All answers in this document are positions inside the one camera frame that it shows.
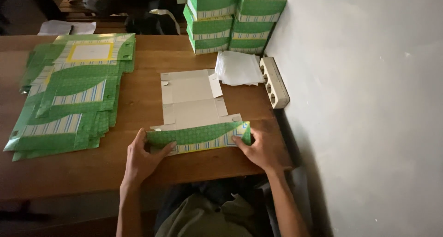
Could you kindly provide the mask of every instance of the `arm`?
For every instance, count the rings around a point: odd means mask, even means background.
[[[283,167],[274,155],[272,142],[268,141],[265,132],[252,128],[251,134],[256,140],[252,146],[243,143],[239,137],[233,137],[233,140],[249,160],[266,172],[271,185],[281,235],[283,237],[308,237],[309,232],[286,183]]]
[[[160,161],[175,147],[172,142],[158,154],[144,150],[146,132],[142,128],[128,146],[128,158],[123,182],[120,185],[120,207],[117,222],[117,237],[141,237],[140,185],[154,172]]]

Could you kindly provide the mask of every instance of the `dark pants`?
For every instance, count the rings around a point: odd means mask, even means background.
[[[166,193],[163,205],[157,214],[154,233],[157,233],[166,218],[179,208],[184,200],[194,193],[200,193],[208,200],[221,206],[227,201],[234,200],[231,194],[243,195],[244,192],[244,186],[236,178],[174,185]]]

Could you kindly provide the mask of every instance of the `person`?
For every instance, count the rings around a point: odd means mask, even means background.
[[[265,171],[281,236],[309,236],[285,180],[284,169],[274,155],[269,135],[253,128],[251,134],[255,139],[251,146],[244,144],[239,137],[234,136],[233,141],[249,160]],[[175,142],[170,143],[154,155],[144,150],[146,139],[146,132],[142,128],[128,146],[126,171],[120,186],[117,237],[142,236],[139,201],[141,183],[176,145]],[[160,218],[160,226],[156,229],[156,236],[253,236],[254,231],[247,221],[251,214],[250,205],[240,195],[231,196],[231,199],[219,201],[217,205],[216,200],[207,199],[204,193],[192,194],[180,201],[173,212],[157,216],[156,224]]]

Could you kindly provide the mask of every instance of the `green box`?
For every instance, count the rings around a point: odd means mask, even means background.
[[[238,0],[187,0],[187,4],[197,20],[203,18],[233,15]]]
[[[240,0],[236,16],[240,22],[277,22],[287,0]]]
[[[240,22],[235,18],[231,38],[266,40],[270,36],[274,24],[274,22]]]
[[[189,41],[195,54],[214,53],[228,49],[229,37],[194,40],[191,29],[188,27],[186,31],[188,32]]]
[[[231,15],[197,20],[187,5],[185,5],[183,14],[193,34],[193,39],[205,40],[223,38],[230,35],[233,20]]]
[[[267,40],[236,40],[232,39],[229,50],[241,53],[263,53]]]

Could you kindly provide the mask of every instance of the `hand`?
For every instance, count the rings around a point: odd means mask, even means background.
[[[177,142],[169,143],[163,150],[153,155],[144,150],[146,140],[146,132],[141,128],[134,141],[128,146],[125,177],[120,187],[138,189],[141,183],[154,172],[160,161],[177,145]]]
[[[246,145],[241,141],[240,137],[233,136],[232,140],[243,151],[251,162],[262,168],[264,172],[280,172],[283,171],[283,166],[277,159],[274,151],[273,142],[269,139],[266,132],[262,132],[251,128],[251,134],[255,138],[255,143],[251,146]]]

